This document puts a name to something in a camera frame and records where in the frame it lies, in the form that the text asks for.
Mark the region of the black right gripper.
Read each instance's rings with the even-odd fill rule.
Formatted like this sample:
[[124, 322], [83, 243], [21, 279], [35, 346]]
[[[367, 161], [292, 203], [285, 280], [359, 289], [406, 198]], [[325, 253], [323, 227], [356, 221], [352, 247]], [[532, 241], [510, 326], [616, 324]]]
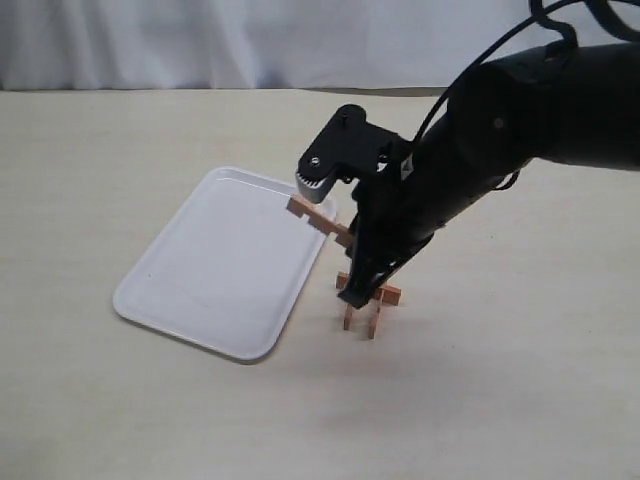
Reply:
[[358, 180], [347, 281], [338, 297], [363, 307], [450, 220], [450, 151], [351, 154], [344, 172]]

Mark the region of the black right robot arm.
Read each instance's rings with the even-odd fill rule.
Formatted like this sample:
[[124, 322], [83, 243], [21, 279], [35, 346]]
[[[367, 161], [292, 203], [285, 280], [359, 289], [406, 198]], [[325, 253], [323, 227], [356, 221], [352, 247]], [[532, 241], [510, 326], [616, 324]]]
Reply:
[[413, 151], [355, 190], [341, 299], [364, 306], [437, 230], [535, 158], [638, 169], [637, 44], [540, 47], [471, 69]]

